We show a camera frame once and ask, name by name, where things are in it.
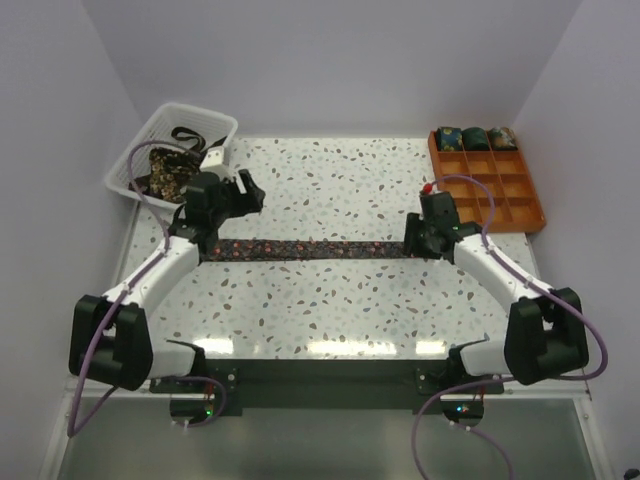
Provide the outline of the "navy floral paisley tie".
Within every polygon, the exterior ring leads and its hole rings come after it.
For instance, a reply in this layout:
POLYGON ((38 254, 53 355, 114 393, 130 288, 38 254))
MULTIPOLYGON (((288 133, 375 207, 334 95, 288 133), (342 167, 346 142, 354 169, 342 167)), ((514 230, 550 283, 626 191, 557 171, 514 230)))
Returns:
POLYGON ((202 259, 208 262, 370 260, 409 258, 402 242, 222 239, 202 259))

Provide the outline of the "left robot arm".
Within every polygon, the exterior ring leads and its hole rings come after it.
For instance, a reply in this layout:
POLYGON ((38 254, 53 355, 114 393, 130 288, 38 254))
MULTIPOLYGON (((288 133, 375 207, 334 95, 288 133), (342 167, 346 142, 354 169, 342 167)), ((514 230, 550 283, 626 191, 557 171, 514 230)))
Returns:
POLYGON ((201 348, 160 340, 151 317, 176 285, 208 259, 223 223, 260 212, 264 199, 246 169, 232 179, 197 174, 154 253, 103 295, 85 295, 76 303, 70 373, 130 391, 164 377, 185 392, 200 390, 207 380, 207 368, 196 361, 201 348))

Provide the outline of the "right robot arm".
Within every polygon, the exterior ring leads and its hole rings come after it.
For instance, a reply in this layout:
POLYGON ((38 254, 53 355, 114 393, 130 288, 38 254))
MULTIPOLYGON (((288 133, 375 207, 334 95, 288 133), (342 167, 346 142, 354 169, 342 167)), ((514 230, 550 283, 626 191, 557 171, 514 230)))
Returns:
POLYGON ((481 377, 493 375, 531 385, 588 364, 575 291, 555 289, 523 270, 479 224, 460 220, 449 193, 422 193, 419 199, 420 212, 406 219, 405 254, 449 261, 472 276, 507 314, 503 338, 450 349, 444 379, 452 390, 469 392, 481 377))

